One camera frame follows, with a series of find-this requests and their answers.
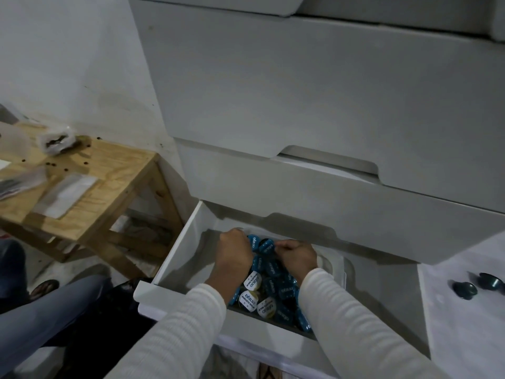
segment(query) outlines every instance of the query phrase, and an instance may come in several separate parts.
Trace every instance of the jeans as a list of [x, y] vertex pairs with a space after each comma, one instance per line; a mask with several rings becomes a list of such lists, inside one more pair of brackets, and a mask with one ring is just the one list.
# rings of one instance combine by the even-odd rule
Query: jeans
[[19, 307], [0, 314], [0, 378], [72, 323], [110, 289], [110, 278], [92, 275], [28, 303], [25, 253], [19, 242], [0, 240], [0, 301]]

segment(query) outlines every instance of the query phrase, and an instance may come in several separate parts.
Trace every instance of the wooden table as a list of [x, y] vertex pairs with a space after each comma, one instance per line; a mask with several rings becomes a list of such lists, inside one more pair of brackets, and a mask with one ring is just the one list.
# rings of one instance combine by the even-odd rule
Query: wooden table
[[[168, 254], [183, 224], [156, 163], [159, 157], [157, 153], [110, 143], [99, 137], [79, 136], [82, 142], [79, 147], [50, 157], [41, 152], [35, 143], [36, 136], [46, 131], [45, 127], [28, 123], [16, 125], [29, 135], [31, 152], [26, 159], [0, 153], [0, 159], [11, 162], [0, 170], [0, 179], [43, 165], [49, 181], [0, 201], [0, 226], [4, 231], [59, 262], [63, 262], [68, 255], [56, 246], [61, 240], [70, 240], [90, 248], [129, 279], [145, 274], [114, 243], [159, 258]], [[71, 172], [92, 175], [98, 181], [60, 219], [31, 213], [44, 193]], [[154, 192], [172, 230], [172, 243], [169, 246], [110, 231], [117, 218], [146, 186]], [[54, 237], [50, 242], [44, 242], [29, 229], [42, 230]]]

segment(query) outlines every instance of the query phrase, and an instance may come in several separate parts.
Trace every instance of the sleeve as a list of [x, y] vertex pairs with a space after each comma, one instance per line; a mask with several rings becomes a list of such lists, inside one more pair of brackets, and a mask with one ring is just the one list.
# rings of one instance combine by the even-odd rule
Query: sleeve
[[448, 378], [323, 269], [303, 281], [300, 308], [343, 378]]
[[149, 330], [106, 379], [196, 379], [226, 316], [221, 295], [204, 283]]

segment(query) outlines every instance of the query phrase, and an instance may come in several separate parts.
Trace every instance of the wall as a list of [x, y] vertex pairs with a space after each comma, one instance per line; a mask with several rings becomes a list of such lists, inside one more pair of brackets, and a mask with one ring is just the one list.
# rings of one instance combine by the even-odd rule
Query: wall
[[[0, 0], [0, 103], [50, 127], [160, 153], [187, 219], [189, 195], [127, 0]], [[134, 208], [159, 215], [147, 193]]]

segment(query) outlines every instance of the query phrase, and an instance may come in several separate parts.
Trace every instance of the hand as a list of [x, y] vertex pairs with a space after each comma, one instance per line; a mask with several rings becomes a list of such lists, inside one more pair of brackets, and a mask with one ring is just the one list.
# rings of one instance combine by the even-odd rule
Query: hand
[[242, 230], [231, 229], [219, 235], [216, 262], [205, 283], [221, 294], [225, 304], [248, 277], [254, 257], [252, 252], [249, 239]]
[[287, 271], [297, 280], [298, 287], [301, 287], [307, 274], [317, 268], [317, 254], [308, 243], [295, 240], [277, 241], [275, 252]]

